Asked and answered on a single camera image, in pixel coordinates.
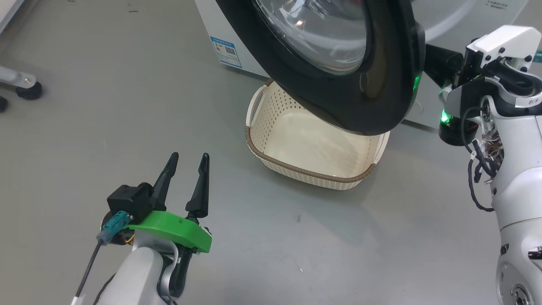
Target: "black cable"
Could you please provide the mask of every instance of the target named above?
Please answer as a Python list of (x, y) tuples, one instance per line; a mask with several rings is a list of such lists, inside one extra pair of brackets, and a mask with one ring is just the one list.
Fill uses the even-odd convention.
[(465, 110), (465, 112), (463, 113), (463, 115), (460, 118), (461, 140), (463, 141), (463, 145), (468, 150), (469, 154), (472, 154), (473, 151), (472, 151), (472, 149), (470, 149), (469, 144), (467, 143), (467, 139), (465, 138), (465, 120), (467, 119), (467, 115), (469, 114), (469, 112), (471, 112), (473, 110), (482, 111), (483, 109), (482, 109), (482, 107), (468, 108), (467, 110)]
[(85, 270), (85, 274), (83, 275), (83, 279), (81, 280), (81, 284), (79, 284), (79, 288), (77, 288), (77, 292), (75, 293), (75, 297), (79, 297), (81, 295), (81, 292), (83, 291), (83, 287), (85, 286), (85, 283), (87, 282), (88, 274), (91, 273), (92, 264), (94, 264), (94, 260), (96, 259), (96, 255), (98, 255), (98, 251), (100, 251), (100, 248), (101, 248), (103, 243), (104, 243), (103, 240), (98, 240), (98, 244), (96, 245), (96, 248), (94, 248), (94, 252), (92, 252), (91, 259), (88, 262), (87, 270)]
[(487, 160), (490, 160), (490, 159), (487, 159), (487, 158), (484, 159), (482, 150), (480, 149), (480, 146), (478, 145), (477, 141), (473, 141), (473, 146), (474, 146), (474, 150), (476, 151), (476, 158), (480, 162), (480, 165), (482, 166), (483, 171), (485, 171), (486, 174), (488, 174), (490, 177), (495, 177), (497, 173), (494, 168), (494, 164), (492, 164), (492, 168), (489, 168), (489, 166), (487, 166), (486, 162)]
[(175, 300), (173, 300), (171, 297), (169, 297), (168, 300), (164, 300), (164, 301), (167, 303), (167, 305), (178, 305), (177, 302), (175, 302)]
[(104, 290), (107, 288), (107, 285), (109, 285), (109, 283), (111, 283), (111, 281), (113, 280), (113, 277), (115, 277), (115, 274), (112, 275), (112, 276), (107, 280), (107, 282), (105, 282), (105, 284), (102, 286), (102, 288), (100, 289), (100, 292), (98, 292), (98, 295), (96, 296), (96, 299), (94, 299), (94, 303), (92, 303), (92, 305), (98, 304), (98, 301), (100, 300), (101, 294), (104, 293)]
[(469, 166), (468, 166), (470, 196), (472, 197), (474, 204), (476, 205), (477, 208), (481, 209), (482, 211), (493, 212), (494, 211), (493, 208), (487, 208), (487, 207), (481, 206), (480, 203), (478, 202), (478, 199), (476, 199), (476, 194), (474, 194), (473, 174), (472, 174), (473, 162), (474, 162), (473, 160), (469, 160)]
[(478, 162), (478, 165), (474, 168), (474, 183), (480, 182), (480, 179), (482, 178), (480, 169), (482, 169), (482, 163)]
[(497, 170), (499, 169), (499, 165), (497, 164), (497, 162), (491, 158), (485, 158), (484, 160), (486, 160), (486, 162), (489, 164), (489, 168), (491, 169), (491, 171), (495, 173), (495, 176), (497, 176)]

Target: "teal connector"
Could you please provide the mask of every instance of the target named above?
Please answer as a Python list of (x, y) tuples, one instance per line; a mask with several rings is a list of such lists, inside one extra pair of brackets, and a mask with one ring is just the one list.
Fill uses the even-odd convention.
[(103, 226), (101, 232), (96, 236), (98, 241), (102, 241), (105, 246), (111, 242), (115, 234), (119, 233), (127, 224), (130, 223), (130, 215), (127, 212), (120, 211), (115, 214)]
[(542, 50), (538, 50), (537, 53), (534, 55), (534, 62), (542, 62)]

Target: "perforated basket wall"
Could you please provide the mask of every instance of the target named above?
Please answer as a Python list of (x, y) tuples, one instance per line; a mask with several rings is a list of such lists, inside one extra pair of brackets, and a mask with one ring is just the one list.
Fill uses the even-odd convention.
[(351, 161), (363, 162), (363, 170), (358, 175), (349, 178), (316, 173), (284, 163), (266, 155), (264, 152), (267, 149), (270, 136), (277, 120), (289, 110), (307, 110), (290, 97), (288, 93), (275, 82), (269, 81), (266, 86), (262, 87), (260, 90), (261, 93), (256, 93), (250, 103), (247, 113), (245, 134), (250, 150), (268, 168), (284, 176), (305, 183), (336, 190), (353, 188), (358, 185), (363, 178), (374, 171), (388, 141), (389, 133), (380, 136), (364, 137), (364, 140), (368, 141), (367, 149), (359, 151), (359, 155), (357, 156), (358, 159)]

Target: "plastic basket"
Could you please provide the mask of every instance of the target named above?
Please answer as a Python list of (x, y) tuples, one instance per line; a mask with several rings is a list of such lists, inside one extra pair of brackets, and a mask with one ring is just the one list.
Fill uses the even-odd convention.
[(245, 134), (254, 155), (277, 173), (346, 190), (375, 169), (390, 133), (360, 136), (340, 130), (270, 81), (250, 101)]

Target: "label sticker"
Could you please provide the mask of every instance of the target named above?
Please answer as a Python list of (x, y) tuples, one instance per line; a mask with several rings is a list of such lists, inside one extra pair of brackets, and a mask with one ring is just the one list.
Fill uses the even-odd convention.
[(528, 107), (536, 106), (540, 103), (541, 100), (542, 100), (541, 97), (517, 98), (515, 99), (515, 107), (528, 108)]
[(492, 0), (488, 0), (487, 3), (486, 3), (486, 6), (487, 7), (492, 7), (494, 9), (498, 9), (498, 10), (507, 10), (508, 9), (508, 4), (503, 3), (503, 2), (492, 1)]
[(220, 62), (241, 68), (241, 62), (233, 43), (216, 39), (212, 36), (209, 37), (211, 37), (212, 45), (215, 47), (215, 52)]

